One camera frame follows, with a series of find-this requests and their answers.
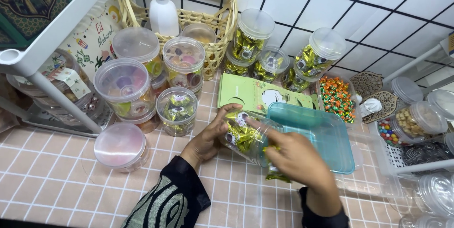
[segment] green paper box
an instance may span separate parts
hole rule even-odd
[[[71,0],[0,0],[0,47],[28,47]]]
[[[273,102],[283,102],[314,108],[312,98],[250,77],[222,74],[219,81],[218,108],[228,103],[239,103],[244,110],[265,115]]]

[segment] teal plastic tray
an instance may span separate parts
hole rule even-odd
[[[345,122],[339,116],[273,102],[266,117],[281,124],[284,132],[293,131],[307,137],[332,172],[350,174],[355,170]]]

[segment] bamboo basket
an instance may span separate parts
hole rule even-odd
[[[140,7],[131,0],[118,0],[118,2],[120,4],[123,27],[141,27],[141,22],[148,20],[148,11],[145,8]],[[214,72],[222,62],[229,41],[233,38],[238,15],[236,0],[228,0],[224,7],[214,15],[184,9],[177,9],[177,13],[179,24],[182,29],[188,24],[205,23],[217,32],[217,43],[200,42],[205,49],[203,78],[204,80],[211,80]],[[169,39],[174,38],[174,36],[163,36],[159,33],[155,34],[159,39],[161,51],[164,44]]]

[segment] white vase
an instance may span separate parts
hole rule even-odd
[[[177,8],[171,0],[152,0],[150,2],[151,29],[164,36],[178,36]]]

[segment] hand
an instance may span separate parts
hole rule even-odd
[[[253,119],[247,123],[255,128],[263,128]],[[334,216],[341,210],[341,201],[330,168],[323,161],[309,139],[296,132],[280,133],[272,128],[264,131],[270,145],[281,149],[267,147],[266,156],[273,165],[289,179],[307,185],[307,206],[319,216]]]
[[[214,120],[186,145],[180,156],[194,169],[196,169],[202,161],[211,159],[215,156],[221,147],[218,136],[225,134],[228,130],[228,126],[224,123],[223,117],[229,110],[234,108],[241,109],[242,107],[242,105],[236,103],[222,106]]]

